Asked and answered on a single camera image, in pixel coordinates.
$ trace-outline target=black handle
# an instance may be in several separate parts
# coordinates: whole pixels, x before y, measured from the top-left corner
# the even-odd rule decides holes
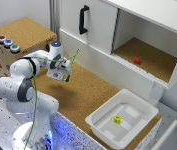
[[[88,30],[84,28],[84,12],[89,10],[89,7],[84,5],[84,8],[80,10],[80,24],[79,24],[79,31],[80,34],[86,33]]]

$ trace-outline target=wooden shelf bottom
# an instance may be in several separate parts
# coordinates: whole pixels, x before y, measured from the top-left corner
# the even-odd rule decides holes
[[[113,51],[114,54],[133,63],[134,57],[140,57],[140,63],[135,64],[154,76],[169,82],[177,58],[167,54],[137,38]]]

